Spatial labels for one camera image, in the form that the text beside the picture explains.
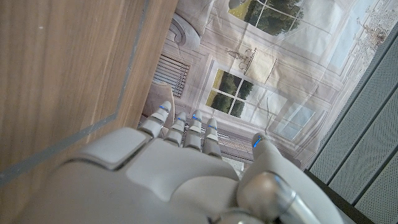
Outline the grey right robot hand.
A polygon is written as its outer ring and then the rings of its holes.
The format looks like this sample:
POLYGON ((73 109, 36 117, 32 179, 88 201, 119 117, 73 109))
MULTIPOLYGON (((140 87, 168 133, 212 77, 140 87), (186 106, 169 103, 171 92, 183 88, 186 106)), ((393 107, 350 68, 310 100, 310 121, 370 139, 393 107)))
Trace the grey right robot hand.
POLYGON ((324 191, 254 135, 242 176, 222 160, 217 123, 180 113, 164 138, 165 101, 136 129, 117 129, 47 177, 15 223, 341 223, 324 191))

